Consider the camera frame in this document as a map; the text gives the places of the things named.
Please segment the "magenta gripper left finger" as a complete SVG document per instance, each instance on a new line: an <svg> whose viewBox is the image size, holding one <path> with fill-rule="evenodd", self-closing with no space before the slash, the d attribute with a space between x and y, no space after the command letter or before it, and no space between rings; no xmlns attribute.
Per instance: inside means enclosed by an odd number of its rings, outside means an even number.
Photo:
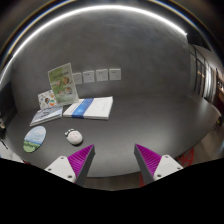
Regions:
<svg viewBox="0 0 224 224"><path fill-rule="evenodd" d="M94 156L95 147L89 145L68 157L59 156L46 171L83 187Z"/></svg>

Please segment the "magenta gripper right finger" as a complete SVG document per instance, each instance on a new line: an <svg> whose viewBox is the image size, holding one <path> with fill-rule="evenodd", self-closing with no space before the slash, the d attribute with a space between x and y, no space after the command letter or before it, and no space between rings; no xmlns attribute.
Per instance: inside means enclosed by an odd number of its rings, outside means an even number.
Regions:
<svg viewBox="0 0 224 224"><path fill-rule="evenodd" d="M134 146L134 155L145 184L160 180L182 169L182 166L170 155L159 155L139 144Z"/></svg>

